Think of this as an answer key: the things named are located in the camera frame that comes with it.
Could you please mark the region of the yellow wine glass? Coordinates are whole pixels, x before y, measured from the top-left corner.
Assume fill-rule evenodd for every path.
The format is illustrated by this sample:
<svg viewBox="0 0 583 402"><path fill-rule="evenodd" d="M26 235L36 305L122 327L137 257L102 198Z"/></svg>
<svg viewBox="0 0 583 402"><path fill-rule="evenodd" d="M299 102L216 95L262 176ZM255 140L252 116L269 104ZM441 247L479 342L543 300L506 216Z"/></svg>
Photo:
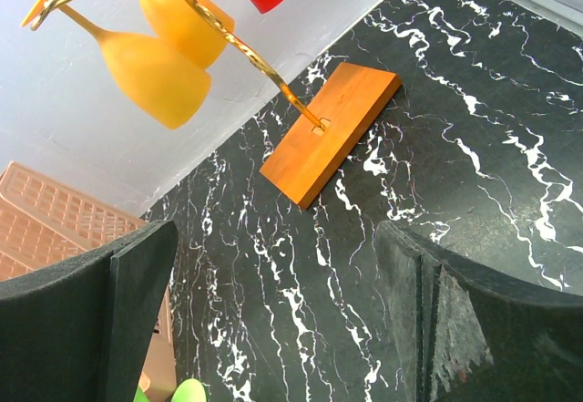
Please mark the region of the yellow wine glass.
<svg viewBox="0 0 583 402"><path fill-rule="evenodd" d="M202 69L222 54L227 41L185 0L138 0L157 37Z"/></svg>

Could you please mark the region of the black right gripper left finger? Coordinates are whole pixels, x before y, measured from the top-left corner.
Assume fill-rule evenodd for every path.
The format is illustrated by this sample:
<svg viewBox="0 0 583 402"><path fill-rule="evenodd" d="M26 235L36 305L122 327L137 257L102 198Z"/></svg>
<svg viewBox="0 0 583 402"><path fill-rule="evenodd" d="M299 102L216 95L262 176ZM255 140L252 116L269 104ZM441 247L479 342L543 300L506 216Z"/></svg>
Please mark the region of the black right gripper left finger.
<svg viewBox="0 0 583 402"><path fill-rule="evenodd" d="M178 240L154 221L3 281L2 400L133 400Z"/></svg>

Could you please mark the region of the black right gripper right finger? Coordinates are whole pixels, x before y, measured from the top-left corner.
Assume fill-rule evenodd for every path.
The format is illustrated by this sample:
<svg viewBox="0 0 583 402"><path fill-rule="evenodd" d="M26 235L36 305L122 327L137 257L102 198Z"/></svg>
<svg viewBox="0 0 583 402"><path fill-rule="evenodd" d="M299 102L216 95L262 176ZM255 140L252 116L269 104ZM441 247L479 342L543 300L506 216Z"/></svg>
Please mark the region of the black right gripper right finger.
<svg viewBox="0 0 583 402"><path fill-rule="evenodd" d="M468 259L396 223L374 251L411 401L579 401L582 299Z"/></svg>

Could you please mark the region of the green wine glass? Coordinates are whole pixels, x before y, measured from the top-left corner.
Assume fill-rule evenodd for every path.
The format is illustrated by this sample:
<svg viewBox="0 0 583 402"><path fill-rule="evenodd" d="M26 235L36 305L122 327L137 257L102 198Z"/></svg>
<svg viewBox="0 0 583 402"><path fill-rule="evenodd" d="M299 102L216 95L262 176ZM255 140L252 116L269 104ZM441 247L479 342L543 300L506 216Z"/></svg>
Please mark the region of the green wine glass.
<svg viewBox="0 0 583 402"><path fill-rule="evenodd" d="M140 389L137 389L134 402L149 402L146 394ZM190 378L183 381L173 393L171 402L207 402L207 394L205 387L198 379Z"/></svg>

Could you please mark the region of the orange wine glass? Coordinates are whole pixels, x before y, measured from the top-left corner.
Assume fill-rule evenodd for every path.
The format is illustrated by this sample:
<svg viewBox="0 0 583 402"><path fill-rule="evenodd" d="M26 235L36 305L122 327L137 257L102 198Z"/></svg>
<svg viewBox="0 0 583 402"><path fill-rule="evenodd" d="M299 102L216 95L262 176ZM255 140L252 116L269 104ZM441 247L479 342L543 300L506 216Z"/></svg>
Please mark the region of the orange wine glass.
<svg viewBox="0 0 583 402"><path fill-rule="evenodd" d="M98 43L108 71L121 91L168 129L177 129L199 110L211 77L161 39L109 31L68 5L58 8Z"/></svg>

